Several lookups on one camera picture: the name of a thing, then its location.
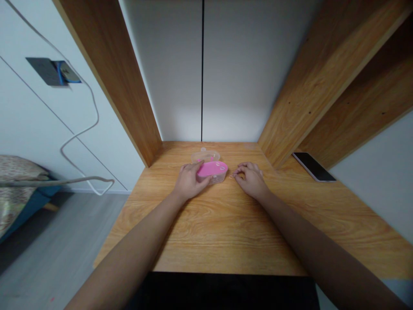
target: wooden desk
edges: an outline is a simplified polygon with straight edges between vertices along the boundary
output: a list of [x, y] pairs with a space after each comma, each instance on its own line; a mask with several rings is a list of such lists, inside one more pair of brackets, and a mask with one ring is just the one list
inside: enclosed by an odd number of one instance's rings
[[143, 171], [94, 266], [172, 191], [179, 167], [201, 147], [218, 151], [229, 172], [224, 182], [188, 202], [155, 271], [306, 275], [264, 210], [228, 177], [240, 162], [252, 161], [276, 195], [378, 277], [413, 277], [412, 245], [348, 188], [340, 182], [315, 182], [292, 157], [274, 171], [256, 143], [163, 142], [163, 151]]

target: wooden board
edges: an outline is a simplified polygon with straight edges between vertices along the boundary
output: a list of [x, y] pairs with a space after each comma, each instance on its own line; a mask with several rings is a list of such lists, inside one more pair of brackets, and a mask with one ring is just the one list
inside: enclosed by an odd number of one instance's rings
[[409, 0], [326, 0], [258, 140], [279, 168], [412, 10]]
[[300, 144], [330, 169], [413, 107], [413, 15]]
[[[164, 142], [143, 171], [95, 266], [170, 191], [179, 168], [201, 147], [216, 150], [232, 173], [258, 163], [271, 190], [377, 276], [410, 278], [413, 247], [340, 182], [317, 183], [290, 157], [274, 171], [256, 143]], [[154, 270], [302, 276], [306, 272], [263, 208], [234, 179], [209, 186], [180, 213]]]
[[146, 167], [162, 141], [118, 0], [53, 0]]

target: left hand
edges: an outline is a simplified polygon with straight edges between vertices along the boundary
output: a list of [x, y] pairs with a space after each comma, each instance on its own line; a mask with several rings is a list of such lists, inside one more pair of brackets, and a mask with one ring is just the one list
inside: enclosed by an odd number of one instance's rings
[[197, 172], [204, 161], [197, 164], [185, 164], [179, 171], [178, 179], [172, 193], [177, 194], [185, 201], [198, 195], [209, 184], [212, 176], [207, 177], [201, 183], [197, 182]]
[[[245, 179], [242, 179], [238, 175], [240, 172], [245, 173]], [[257, 164], [252, 162], [240, 163], [232, 175], [241, 186], [242, 190], [255, 200], [259, 201], [263, 197], [272, 195], [270, 189], [264, 181], [264, 174], [259, 169]]]

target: plastic box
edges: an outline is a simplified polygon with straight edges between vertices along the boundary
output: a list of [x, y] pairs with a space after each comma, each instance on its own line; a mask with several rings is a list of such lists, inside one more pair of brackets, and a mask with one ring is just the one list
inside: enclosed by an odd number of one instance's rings
[[217, 151], [202, 150], [201, 152], [191, 155], [192, 163], [204, 160], [205, 163], [197, 172], [197, 181], [202, 182], [208, 176], [212, 175], [209, 185], [221, 183], [225, 179], [228, 171], [226, 163], [219, 161], [220, 155]]

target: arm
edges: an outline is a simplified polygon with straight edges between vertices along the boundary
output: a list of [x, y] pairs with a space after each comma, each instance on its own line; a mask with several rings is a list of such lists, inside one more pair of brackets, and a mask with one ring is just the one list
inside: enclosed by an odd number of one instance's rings
[[203, 164], [183, 165], [174, 190], [109, 252], [66, 309], [121, 309], [152, 268], [172, 222], [185, 202], [210, 178], [196, 181]]
[[[245, 173], [244, 180], [240, 172]], [[234, 177], [268, 212], [305, 269], [339, 309], [408, 309], [363, 264], [275, 196], [257, 164], [239, 164]]]

